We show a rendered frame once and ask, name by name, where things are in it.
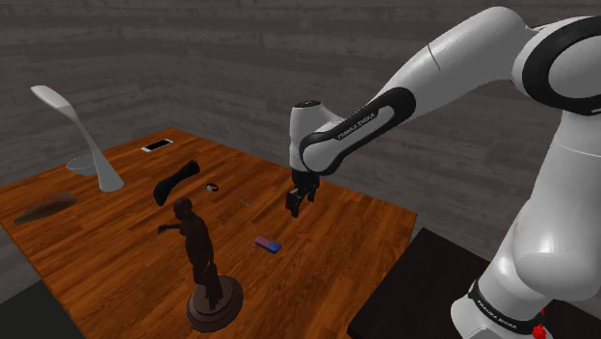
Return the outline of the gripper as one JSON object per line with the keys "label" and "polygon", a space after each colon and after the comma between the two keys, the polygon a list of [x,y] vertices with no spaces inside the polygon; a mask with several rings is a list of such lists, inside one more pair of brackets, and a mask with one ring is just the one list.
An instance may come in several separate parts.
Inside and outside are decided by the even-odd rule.
{"label": "gripper", "polygon": [[292,169],[292,180],[295,188],[286,194],[285,208],[291,212],[293,218],[297,218],[303,193],[307,192],[307,200],[313,202],[320,187],[320,177],[315,172]]}

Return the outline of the purple and blue eraser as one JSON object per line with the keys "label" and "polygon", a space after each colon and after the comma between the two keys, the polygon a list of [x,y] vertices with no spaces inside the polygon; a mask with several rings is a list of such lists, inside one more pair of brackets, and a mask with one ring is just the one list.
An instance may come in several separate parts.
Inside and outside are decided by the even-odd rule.
{"label": "purple and blue eraser", "polygon": [[281,250],[281,245],[265,236],[257,236],[254,243],[269,253],[276,254]]}

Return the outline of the wooden table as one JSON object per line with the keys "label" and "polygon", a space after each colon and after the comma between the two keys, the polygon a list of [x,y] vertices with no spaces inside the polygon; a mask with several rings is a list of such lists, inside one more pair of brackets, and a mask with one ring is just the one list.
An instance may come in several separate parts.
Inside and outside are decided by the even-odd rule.
{"label": "wooden table", "polygon": [[[406,249],[415,214],[326,182],[293,218],[284,206],[288,169],[175,128],[162,135],[172,144],[153,152],[142,151],[149,137],[107,151],[124,182],[113,193],[61,167],[0,186],[0,224],[86,339],[345,339],[350,320]],[[186,320],[192,267],[183,238],[157,232],[174,216],[152,195],[192,160],[200,173],[171,197],[193,202],[220,273],[244,291],[238,317],[214,333]],[[58,192],[77,202],[13,222]],[[262,249],[257,236],[281,250]]]}

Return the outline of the dark brown human statue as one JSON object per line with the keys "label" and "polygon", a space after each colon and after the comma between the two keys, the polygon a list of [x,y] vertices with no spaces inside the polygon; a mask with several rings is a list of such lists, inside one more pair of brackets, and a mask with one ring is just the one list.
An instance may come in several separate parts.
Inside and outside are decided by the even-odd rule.
{"label": "dark brown human statue", "polygon": [[186,303],[186,319],[199,332],[218,331],[231,324],[241,311],[242,286],[232,276],[219,275],[208,226],[193,211],[192,202],[186,197],[177,199],[173,212],[179,223],[160,225],[157,232],[176,229],[185,237],[185,250],[196,284]]}

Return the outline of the black curved elongated object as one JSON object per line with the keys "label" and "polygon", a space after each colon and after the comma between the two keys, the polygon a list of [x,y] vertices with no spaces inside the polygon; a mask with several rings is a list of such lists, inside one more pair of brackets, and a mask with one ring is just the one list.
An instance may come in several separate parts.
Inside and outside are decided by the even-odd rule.
{"label": "black curved elongated object", "polygon": [[174,174],[159,181],[152,192],[157,205],[163,206],[166,203],[171,190],[181,181],[199,173],[200,167],[198,163],[192,160]]}

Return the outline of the dark robot stand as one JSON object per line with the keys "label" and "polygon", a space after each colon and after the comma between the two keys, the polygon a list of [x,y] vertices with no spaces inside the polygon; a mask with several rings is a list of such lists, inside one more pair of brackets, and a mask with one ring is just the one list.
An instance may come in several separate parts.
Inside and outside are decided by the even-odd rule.
{"label": "dark robot stand", "polygon": [[601,339],[601,320],[526,286],[512,258],[485,261],[429,231],[420,230],[348,326],[352,339],[462,339],[478,326],[484,338],[534,339],[488,318],[544,319],[546,339]]}

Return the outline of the white curved desk lamp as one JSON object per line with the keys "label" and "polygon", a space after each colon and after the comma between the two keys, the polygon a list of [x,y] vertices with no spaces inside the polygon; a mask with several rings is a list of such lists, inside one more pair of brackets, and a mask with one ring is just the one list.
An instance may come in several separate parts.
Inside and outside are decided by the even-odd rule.
{"label": "white curved desk lamp", "polygon": [[30,91],[43,103],[73,121],[86,139],[97,174],[99,189],[102,192],[115,192],[124,185],[123,180],[99,149],[87,128],[83,125],[73,106],[59,93],[45,85],[36,85]]}

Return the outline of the brown flat pointed object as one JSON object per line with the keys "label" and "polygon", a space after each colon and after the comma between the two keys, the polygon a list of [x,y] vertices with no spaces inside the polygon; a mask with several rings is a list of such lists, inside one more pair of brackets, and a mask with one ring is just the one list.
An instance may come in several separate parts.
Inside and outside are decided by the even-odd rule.
{"label": "brown flat pointed object", "polygon": [[77,198],[70,192],[58,192],[35,203],[13,222],[25,223],[52,216],[74,205]]}

